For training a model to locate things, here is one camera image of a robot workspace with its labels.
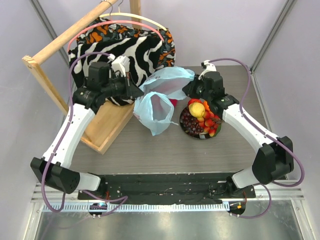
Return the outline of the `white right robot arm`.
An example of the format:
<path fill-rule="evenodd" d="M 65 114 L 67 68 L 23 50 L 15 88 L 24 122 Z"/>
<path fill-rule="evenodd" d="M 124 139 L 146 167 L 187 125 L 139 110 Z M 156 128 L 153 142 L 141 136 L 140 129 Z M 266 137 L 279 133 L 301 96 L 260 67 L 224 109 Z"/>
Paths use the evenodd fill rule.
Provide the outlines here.
<path fill-rule="evenodd" d="M 217 71 L 194 77 L 182 91 L 192 99 L 207 101 L 209 109 L 225 123 L 237 130 L 256 153 L 252 166 L 235 173 L 226 184 L 226 193 L 233 198 L 250 185 L 267 185 L 294 170 L 291 156 L 293 143 L 287 137 L 278 137 L 265 129 L 247 112 L 240 102 L 225 92 L 223 78 Z"/>

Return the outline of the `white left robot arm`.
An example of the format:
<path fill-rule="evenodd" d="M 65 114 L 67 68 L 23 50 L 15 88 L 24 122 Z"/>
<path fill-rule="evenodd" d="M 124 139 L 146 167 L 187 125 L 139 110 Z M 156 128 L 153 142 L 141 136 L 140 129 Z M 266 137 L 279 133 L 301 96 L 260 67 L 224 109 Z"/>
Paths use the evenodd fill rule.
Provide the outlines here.
<path fill-rule="evenodd" d="M 106 195 L 101 177 L 70 170 L 70 166 L 85 129 L 108 98 L 135 100 L 143 96 L 131 78 L 129 65 L 129 58 L 120 56 L 110 64 L 94 62 L 89 66 L 88 77 L 73 93 L 73 104 L 51 146 L 41 158 L 35 157 L 30 163 L 42 187 L 66 194 L 87 190 L 97 200 Z"/>

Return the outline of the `yellow pear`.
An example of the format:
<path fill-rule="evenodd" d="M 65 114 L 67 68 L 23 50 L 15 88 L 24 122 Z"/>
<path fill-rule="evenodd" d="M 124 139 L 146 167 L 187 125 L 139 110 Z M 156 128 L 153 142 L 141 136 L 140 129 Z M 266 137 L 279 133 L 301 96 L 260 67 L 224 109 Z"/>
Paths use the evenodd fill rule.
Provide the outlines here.
<path fill-rule="evenodd" d="M 188 106 L 188 109 L 189 109 L 190 114 L 195 118 L 203 117 L 203 115 L 205 114 L 205 111 L 206 111 L 204 105 L 200 102 L 191 103 Z"/>

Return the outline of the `light blue cartoon plastic bag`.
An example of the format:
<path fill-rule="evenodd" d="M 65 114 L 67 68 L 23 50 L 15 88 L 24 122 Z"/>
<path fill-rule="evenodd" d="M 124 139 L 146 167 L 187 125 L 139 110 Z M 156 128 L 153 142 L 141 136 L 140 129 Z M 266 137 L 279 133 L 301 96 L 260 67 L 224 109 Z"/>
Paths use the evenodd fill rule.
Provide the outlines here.
<path fill-rule="evenodd" d="M 194 77 L 192 70 L 178 66 L 164 67 L 139 87 L 144 95 L 135 100 L 133 114 L 153 136 L 163 133 L 173 123 L 175 106 L 171 100 L 184 100 L 187 96 L 183 87 Z"/>

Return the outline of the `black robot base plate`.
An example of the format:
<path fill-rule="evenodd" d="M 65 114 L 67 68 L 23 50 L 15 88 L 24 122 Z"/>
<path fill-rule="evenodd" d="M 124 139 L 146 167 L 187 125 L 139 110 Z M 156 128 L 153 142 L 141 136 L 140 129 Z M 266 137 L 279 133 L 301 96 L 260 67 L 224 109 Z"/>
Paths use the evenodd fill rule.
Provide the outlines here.
<path fill-rule="evenodd" d="M 252 185 L 236 188 L 230 173 L 105 174 L 102 182 L 103 197 L 127 196 L 128 205 L 205 205 L 256 197 Z"/>

